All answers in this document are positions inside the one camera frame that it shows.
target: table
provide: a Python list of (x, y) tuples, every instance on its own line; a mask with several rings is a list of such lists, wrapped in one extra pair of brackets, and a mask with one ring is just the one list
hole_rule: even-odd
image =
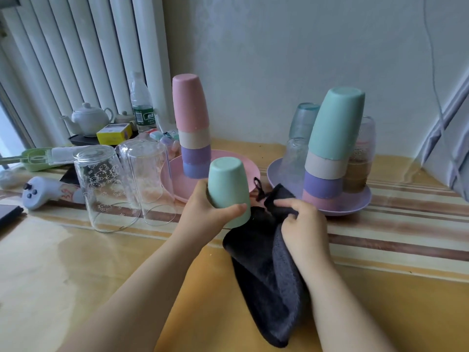
[[(226, 140), (213, 140), (213, 148), (254, 160), (264, 185), (268, 164), (284, 151), (276, 144)], [(60, 178), (64, 172), (54, 168), (40, 175)], [(400, 351), (466, 351), (469, 206), (402, 157), (377, 156), (369, 185), (373, 200), (367, 209), (329, 220), (340, 273)], [(0, 204), (19, 205), (20, 192), (0, 191)], [(50, 202), (2, 228), (0, 350), (55, 351), (175, 225), (139, 222), (100, 234), (83, 207)], [(277, 350), (250, 317), (221, 248), (225, 234), (190, 267), (156, 351)], [(286, 351), (319, 350), (312, 318), (305, 316)]]

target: purple cup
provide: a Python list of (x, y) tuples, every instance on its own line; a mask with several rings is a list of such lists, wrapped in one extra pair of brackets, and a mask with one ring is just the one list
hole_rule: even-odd
[(181, 147), (182, 161), (184, 164), (203, 164), (207, 163), (210, 165), (212, 159), (212, 150), (210, 145), (199, 149), (187, 149)]
[(343, 179), (321, 179), (307, 171), (304, 172), (303, 188), (309, 194), (320, 199), (332, 199), (342, 194)]
[(202, 164), (188, 164), (183, 162), (182, 167), (184, 169), (184, 175), (188, 178), (208, 178), (208, 172), (210, 170), (210, 161)]

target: hand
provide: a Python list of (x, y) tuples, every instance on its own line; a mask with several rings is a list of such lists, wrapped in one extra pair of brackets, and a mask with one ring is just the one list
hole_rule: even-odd
[(246, 204), (223, 209), (214, 208), (207, 198), (207, 180), (199, 180), (182, 212), (173, 235), (182, 236), (190, 244), (202, 249), (229, 221), (246, 211)]
[(284, 220), (282, 236), (302, 276), (316, 268), (333, 266), (325, 216), (313, 205), (298, 199), (278, 199), (274, 204), (298, 211), (297, 217), (290, 213)]

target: cable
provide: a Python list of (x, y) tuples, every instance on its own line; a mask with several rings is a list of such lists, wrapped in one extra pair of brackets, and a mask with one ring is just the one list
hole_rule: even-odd
[(430, 47), (430, 57), (431, 57), (431, 82), (433, 86), (433, 93), (435, 94), (435, 99), (437, 101), (438, 105), (438, 117), (439, 117), (439, 125), (440, 125), (440, 132), (441, 132), (441, 140), (443, 141), (443, 145), (446, 148), (446, 151), (448, 153), (449, 159), (451, 161), (451, 164), (453, 165), (453, 170), (456, 172), (456, 178), (458, 182), (461, 185), (461, 194), (462, 198), (466, 201), (468, 201), (468, 197), (466, 194), (466, 190), (464, 188), (464, 184), (462, 182), (461, 174), (459, 172), (459, 167), (456, 163), (456, 159), (454, 159), (453, 154), (451, 153), (451, 150), (449, 149), (448, 142), (446, 141), (446, 137), (444, 135), (445, 132), (445, 126), (444, 126), (444, 118), (443, 118), (443, 109), (441, 108), (441, 102), (438, 97), (437, 93), (437, 88), (435, 85), (435, 56), (433, 54), (433, 41), (431, 40), (430, 37), (430, 31), (428, 29), (427, 25), (427, 11), (426, 11), (426, 4), (427, 0), (422, 0), (422, 6), (423, 6), (423, 12), (424, 12), (424, 28), (425, 28), (425, 34), (427, 35), (427, 41), (428, 41), (428, 46)]

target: teapot lid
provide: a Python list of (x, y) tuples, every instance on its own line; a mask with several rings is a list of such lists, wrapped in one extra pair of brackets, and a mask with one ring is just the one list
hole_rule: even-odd
[(91, 106), (91, 104), (89, 102), (83, 102), (82, 107), (76, 109), (75, 112), (92, 114), (92, 113), (97, 113), (97, 112), (104, 112), (104, 110), (99, 108), (99, 107)]

